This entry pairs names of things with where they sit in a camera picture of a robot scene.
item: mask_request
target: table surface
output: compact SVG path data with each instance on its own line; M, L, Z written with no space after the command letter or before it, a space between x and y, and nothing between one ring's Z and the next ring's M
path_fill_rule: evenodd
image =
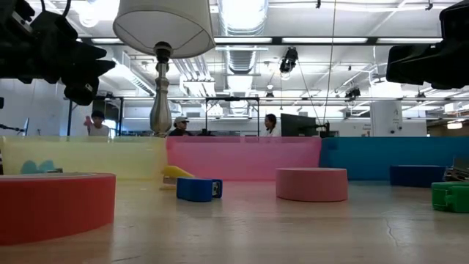
M118 182L114 225L21 246L0 263L467 263L469 215L433 211L429 189L350 185L346 202L276 198L275 183L224 183L209 203Z

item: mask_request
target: white lampshade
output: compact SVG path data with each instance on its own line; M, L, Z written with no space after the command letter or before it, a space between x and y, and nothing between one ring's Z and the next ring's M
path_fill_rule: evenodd
M173 59L195 57L215 47L208 0L120 0L116 36L144 54L158 42L171 45Z

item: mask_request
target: camera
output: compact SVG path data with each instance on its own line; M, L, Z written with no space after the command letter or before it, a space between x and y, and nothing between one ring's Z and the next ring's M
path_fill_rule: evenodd
M399 45L389 51L388 81L422 85L434 89L469 85L469 0L440 13L443 40L433 45Z
M289 73L296 66L296 61L298 60L298 52L295 47L288 47L287 52L285 53L284 58L281 60L280 72Z
M2 1L0 10L0 78L25 84L36 78L49 84L61 80L65 97L89 105L99 76L115 67L98 60L106 51L77 41L78 33L64 15L42 11L32 20L34 10L25 0Z

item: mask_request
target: cap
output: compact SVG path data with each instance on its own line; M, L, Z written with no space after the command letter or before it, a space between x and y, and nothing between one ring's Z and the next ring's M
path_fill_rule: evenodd
M188 118L187 117L176 117L174 119L174 124L177 124L179 122L189 122Z

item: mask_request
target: lamp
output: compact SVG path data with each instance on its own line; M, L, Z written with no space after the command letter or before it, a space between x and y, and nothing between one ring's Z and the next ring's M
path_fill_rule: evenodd
M208 0L121 0L113 30L124 44L156 55L158 77L150 127L158 134L167 132L171 128L169 58L191 58L215 46Z

